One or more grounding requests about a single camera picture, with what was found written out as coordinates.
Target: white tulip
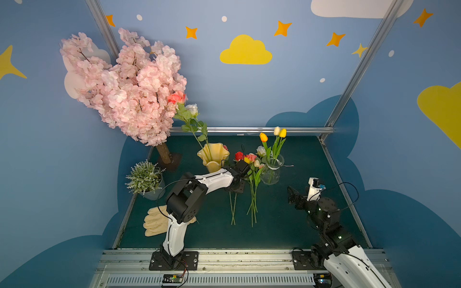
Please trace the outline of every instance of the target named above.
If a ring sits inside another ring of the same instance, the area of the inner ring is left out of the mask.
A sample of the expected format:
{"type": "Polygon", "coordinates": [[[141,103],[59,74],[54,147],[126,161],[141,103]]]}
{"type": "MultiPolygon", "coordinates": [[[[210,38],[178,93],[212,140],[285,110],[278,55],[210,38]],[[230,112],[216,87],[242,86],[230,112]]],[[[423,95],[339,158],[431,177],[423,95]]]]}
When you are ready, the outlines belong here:
{"type": "Polygon", "coordinates": [[[187,105],[186,110],[188,110],[190,114],[192,114],[192,117],[199,115],[199,108],[197,107],[197,104],[187,105]]]}
{"type": "Polygon", "coordinates": [[[280,127],[277,126],[274,128],[274,135],[278,136],[279,133],[280,133],[280,127]]]}
{"type": "Polygon", "coordinates": [[[259,146],[257,149],[256,149],[256,153],[260,156],[260,157],[264,157],[266,155],[266,150],[264,149],[263,146],[259,146]]]}

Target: white rose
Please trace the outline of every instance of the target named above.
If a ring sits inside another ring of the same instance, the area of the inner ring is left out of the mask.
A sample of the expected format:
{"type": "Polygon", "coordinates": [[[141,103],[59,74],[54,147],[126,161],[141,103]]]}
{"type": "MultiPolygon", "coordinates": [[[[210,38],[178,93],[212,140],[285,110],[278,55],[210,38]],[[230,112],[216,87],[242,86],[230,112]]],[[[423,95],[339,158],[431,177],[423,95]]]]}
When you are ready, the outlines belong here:
{"type": "Polygon", "coordinates": [[[256,149],[256,153],[260,156],[260,157],[264,157],[266,155],[266,150],[264,149],[263,146],[259,146],[257,149],[256,149]]]}
{"type": "Polygon", "coordinates": [[[197,107],[197,104],[187,105],[186,110],[188,110],[192,114],[192,117],[199,115],[199,108],[197,107]]]}

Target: black mounting plate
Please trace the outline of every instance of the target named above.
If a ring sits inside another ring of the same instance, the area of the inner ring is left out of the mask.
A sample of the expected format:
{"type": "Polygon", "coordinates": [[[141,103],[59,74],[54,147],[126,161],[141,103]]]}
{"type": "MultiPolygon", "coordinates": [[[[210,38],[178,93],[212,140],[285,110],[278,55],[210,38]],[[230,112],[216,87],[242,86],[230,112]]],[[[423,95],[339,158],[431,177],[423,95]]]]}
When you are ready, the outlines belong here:
{"type": "MultiPolygon", "coordinates": [[[[199,260],[198,251],[184,251],[183,252],[183,261],[186,262],[187,270],[196,271],[197,263],[199,260]]],[[[179,265],[176,269],[171,269],[167,262],[163,259],[161,252],[152,253],[152,257],[149,263],[149,270],[151,271],[167,271],[167,270],[183,270],[184,266],[179,265]]]]}
{"type": "Polygon", "coordinates": [[[314,267],[311,263],[311,251],[293,251],[292,261],[295,270],[324,270],[324,267],[314,267]]]}

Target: robotic arm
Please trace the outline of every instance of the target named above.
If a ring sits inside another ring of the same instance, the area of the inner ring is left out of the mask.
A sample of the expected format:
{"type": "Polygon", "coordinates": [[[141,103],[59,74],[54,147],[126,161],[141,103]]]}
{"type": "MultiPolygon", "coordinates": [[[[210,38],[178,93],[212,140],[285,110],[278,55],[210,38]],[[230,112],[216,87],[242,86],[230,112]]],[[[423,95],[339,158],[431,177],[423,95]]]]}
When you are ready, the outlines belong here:
{"type": "Polygon", "coordinates": [[[173,187],[166,199],[168,230],[160,248],[163,260],[171,269],[181,264],[187,226],[198,213],[205,196],[220,188],[242,193],[242,179],[249,169],[249,165],[241,160],[232,168],[222,168],[214,173],[195,176],[186,173],[173,187]]]}
{"type": "MultiPolygon", "coordinates": [[[[317,178],[310,178],[309,184],[307,196],[288,186],[288,202],[294,203],[297,210],[305,210],[320,233],[321,242],[311,247],[311,253],[306,253],[306,262],[314,268],[325,267],[345,288],[391,288],[363,248],[339,224],[341,209],[332,199],[321,196],[325,187],[321,187],[317,178]]],[[[293,257],[296,269],[295,252],[293,257]]]]}

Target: orange star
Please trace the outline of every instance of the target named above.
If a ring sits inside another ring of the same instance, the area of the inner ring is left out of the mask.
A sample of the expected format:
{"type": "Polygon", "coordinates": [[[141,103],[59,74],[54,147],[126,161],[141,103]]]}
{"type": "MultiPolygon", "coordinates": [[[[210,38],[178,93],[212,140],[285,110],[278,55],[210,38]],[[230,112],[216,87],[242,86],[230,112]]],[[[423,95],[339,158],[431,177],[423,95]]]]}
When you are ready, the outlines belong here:
{"type": "Polygon", "coordinates": [[[330,42],[328,42],[327,46],[335,45],[336,47],[338,47],[339,42],[344,36],[346,36],[346,34],[337,35],[335,32],[333,32],[333,36],[331,37],[331,40],[330,42]]]}
{"type": "Polygon", "coordinates": [[[413,23],[419,24],[420,27],[423,27],[424,22],[426,22],[426,20],[432,15],[434,15],[434,13],[427,13],[426,9],[424,9],[421,13],[421,16],[419,16],[418,19],[416,19],[416,21],[414,21],[413,23]]]}
{"type": "Polygon", "coordinates": [[[115,27],[115,24],[114,24],[114,21],[112,20],[112,17],[113,17],[113,15],[109,15],[109,16],[106,15],[107,22],[109,23],[109,25],[115,27]]]}
{"type": "Polygon", "coordinates": [[[288,24],[283,24],[282,22],[278,22],[278,29],[277,31],[275,32],[274,36],[277,36],[277,35],[283,35],[283,36],[287,36],[287,32],[288,32],[288,28],[290,27],[291,23],[288,23],[288,24]]]}
{"type": "Polygon", "coordinates": [[[189,28],[189,27],[186,27],[186,30],[187,30],[187,36],[186,36],[186,38],[194,38],[194,39],[197,39],[197,36],[195,35],[195,33],[197,32],[197,29],[198,29],[198,28],[191,29],[191,28],[189,28]]]}

